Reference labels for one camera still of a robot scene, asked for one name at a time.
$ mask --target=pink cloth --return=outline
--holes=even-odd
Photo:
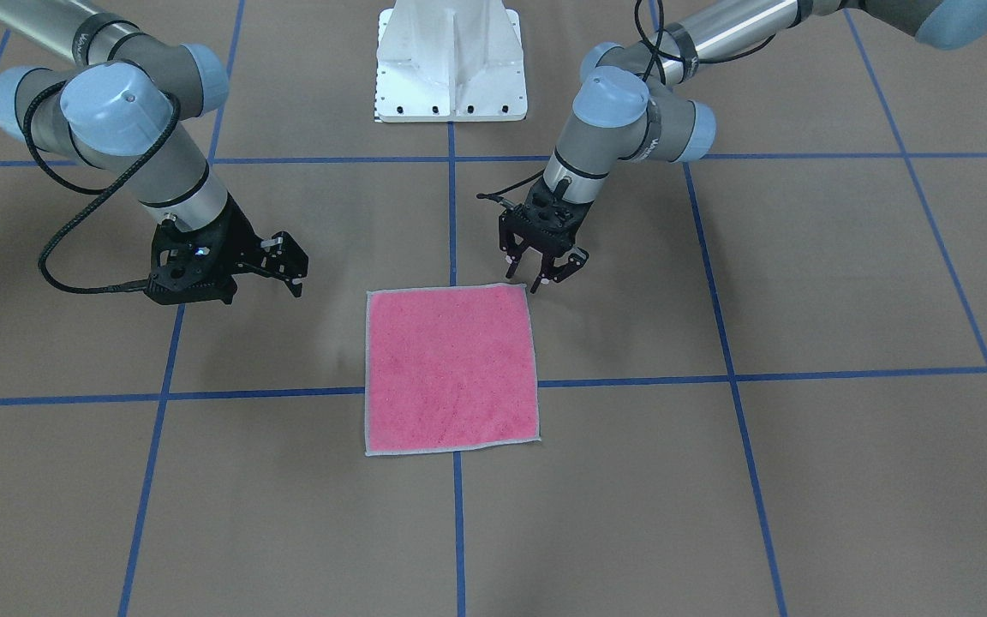
[[[523,285],[368,293],[367,379],[369,457],[540,438]]]

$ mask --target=light blue cap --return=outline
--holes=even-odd
[[[986,33],[987,0],[943,0],[920,25],[916,40],[938,50],[957,50]]]
[[[63,88],[59,109],[79,140],[113,156],[147,152],[173,113],[165,94],[130,63],[82,71]]]
[[[230,93],[227,67],[206,45],[187,43],[182,47],[187,48],[189,54],[192,54],[193,60],[196,61],[197,73],[200,73],[200,87],[204,93],[204,109],[200,110],[200,115],[204,116],[209,111],[222,108],[227,102],[227,94]]]
[[[677,157],[677,163],[690,163],[699,160],[710,152],[710,146],[714,145],[714,137],[717,134],[718,122],[715,120],[714,112],[703,103],[692,101],[696,106],[696,124],[692,126],[692,136],[689,137],[685,151]]]
[[[637,75],[614,66],[592,69],[573,99],[573,114],[600,129],[618,129],[642,117],[649,87]]]
[[[608,51],[615,50],[615,48],[622,50],[623,46],[619,45],[619,43],[600,43],[600,45],[593,47],[592,50],[589,50],[588,54],[584,55],[584,60],[581,60],[581,70],[579,71],[582,83],[584,83],[584,78],[592,73],[592,69],[595,69],[596,65],[599,65],[600,58],[604,58],[604,54],[607,54]]]
[[[22,79],[25,79],[25,75],[31,74],[34,70],[40,70],[40,67],[16,66],[5,69],[0,74],[0,126],[18,141],[24,141],[25,136],[22,135],[21,125],[17,120],[15,106],[17,86],[21,84]]]

